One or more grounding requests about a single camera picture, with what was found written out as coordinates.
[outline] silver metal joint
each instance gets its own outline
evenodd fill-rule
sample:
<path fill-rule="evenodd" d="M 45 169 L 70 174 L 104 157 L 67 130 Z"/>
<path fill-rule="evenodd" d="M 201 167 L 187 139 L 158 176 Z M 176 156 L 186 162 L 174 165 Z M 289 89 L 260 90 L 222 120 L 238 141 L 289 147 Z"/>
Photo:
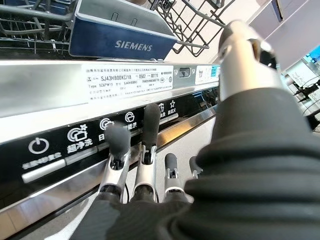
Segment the silver metal joint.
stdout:
<path fill-rule="evenodd" d="M 139 159 L 137 171 L 136 171 L 136 178 L 135 184 L 133 189 L 133 195 L 135 194 L 136 188 L 141 185 L 147 185 L 152 188 L 153 191 L 153 199 L 157 202 L 157 195 L 156 195 L 156 167 L 157 167 L 157 146 L 153 146 L 151 148 L 151 164 L 143 164 L 143 159 L 145 158 L 146 154 L 146 146 L 142 145 L 142 154 Z"/>
<path fill-rule="evenodd" d="M 121 191 L 120 201 L 122 201 L 124 195 L 124 189 L 126 185 L 127 174 L 129 171 L 130 166 L 130 157 L 131 157 L 131 150 L 129 150 L 121 159 L 122 167 L 119 170 L 116 170 L 113 167 L 114 163 L 114 156 L 109 154 L 108 161 L 105 165 L 104 173 L 102 176 L 101 184 L 98 189 L 98 193 L 102 190 L 103 187 L 106 186 L 115 186 Z"/>
<path fill-rule="evenodd" d="M 164 189 L 164 198 L 166 198 L 166 194 L 172 190 L 180 191 L 182 193 L 185 192 L 180 181 L 177 168 L 175 168 L 172 172 L 170 171 L 170 168 L 165 170 Z"/>
<path fill-rule="evenodd" d="M 271 46 L 253 28 L 236 20 L 219 43 L 220 100 L 251 89 L 284 89 Z"/>

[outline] blue plastic container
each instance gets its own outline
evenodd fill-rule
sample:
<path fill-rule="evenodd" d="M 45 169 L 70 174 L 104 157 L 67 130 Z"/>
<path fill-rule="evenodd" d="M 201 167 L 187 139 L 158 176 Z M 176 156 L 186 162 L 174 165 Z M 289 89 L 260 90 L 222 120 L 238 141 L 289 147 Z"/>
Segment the blue plastic container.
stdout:
<path fill-rule="evenodd" d="M 124 0 L 79 0 L 69 54 L 165 59 L 176 42 L 167 23 L 154 11 Z"/>

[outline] button icon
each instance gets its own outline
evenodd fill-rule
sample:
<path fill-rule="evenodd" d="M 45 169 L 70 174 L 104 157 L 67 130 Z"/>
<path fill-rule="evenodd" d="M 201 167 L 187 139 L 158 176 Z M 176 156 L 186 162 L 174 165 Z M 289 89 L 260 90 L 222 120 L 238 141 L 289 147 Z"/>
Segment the button icon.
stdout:
<path fill-rule="evenodd" d="M 101 130 L 106 130 L 106 128 L 109 126 L 109 125 L 114 125 L 115 122 L 114 121 L 111 121 L 109 118 L 104 118 L 101 120 L 100 122 L 100 128 Z"/>
<path fill-rule="evenodd" d="M 125 115 L 124 119 L 126 122 L 131 123 L 135 120 L 135 115 L 130 111 Z"/>
<path fill-rule="evenodd" d="M 44 138 L 36 137 L 35 140 L 32 140 L 29 143 L 29 151 L 32 154 L 43 154 L 49 148 L 48 140 Z"/>
<path fill-rule="evenodd" d="M 172 102 L 170 102 L 170 108 L 173 109 L 175 107 L 175 101 L 172 100 Z"/>
<path fill-rule="evenodd" d="M 86 124 L 80 125 L 80 128 L 72 128 L 66 136 L 70 142 L 78 142 L 84 140 L 88 137 L 88 133 L 86 130 L 87 128 L 88 127 Z"/>
<path fill-rule="evenodd" d="M 161 112 L 165 111 L 165 105 L 163 103 L 159 104 L 159 108 L 160 108 Z"/>

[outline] white sticker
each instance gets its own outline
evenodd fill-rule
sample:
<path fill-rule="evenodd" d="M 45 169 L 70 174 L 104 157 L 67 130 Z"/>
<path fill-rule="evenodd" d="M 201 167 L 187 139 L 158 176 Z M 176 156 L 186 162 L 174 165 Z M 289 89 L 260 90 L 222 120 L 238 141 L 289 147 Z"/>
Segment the white sticker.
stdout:
<path fill-rule="evenodd" d="M 197 66 L 195 73 L 195 85 L 219 82 L 220 66 Z"/>
<path fill-rule="evenodd" d="M 295 81 L 295 83 L 302 87 L 312 85 L 319 80 L 319 77 L 302 61 L 286 70 L 286 73 Z"/>
<path fill-rule="evenodd" d="M 171 90 L 173 65 L 82 65 L 89 102 Z"/>

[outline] stainless steel door edge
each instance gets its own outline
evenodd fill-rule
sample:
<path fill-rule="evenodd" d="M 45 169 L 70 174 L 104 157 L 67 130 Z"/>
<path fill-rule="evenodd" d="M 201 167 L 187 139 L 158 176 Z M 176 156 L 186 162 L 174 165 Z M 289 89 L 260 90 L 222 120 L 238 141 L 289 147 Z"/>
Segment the stainless steel door edge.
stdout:
<path fill-rule="evenodd" d="M 173 66 L 176 74 L 173 74 L 172 90 L 194 86 L 197 68 L 197 64 L 164 62 L 0 60 L 0 118 L 87 104 L 89 96 L 83 66 L 97 65 Z M 180 68 L 190 68 L 190 76 L 179 77 Z"/>
<path fill-rule="evenodd" d="M 215 116 L 213 107 L 202 111 L 158 134 L 158 149 L 177 140 Z M 140 144 L 131 147 L 133 164 L 139 159 Z M 59 181 L 29 197 L 0 210 L 0 240 L 10 237 L 29 225 L 100 184 L 106 160 Z"/>

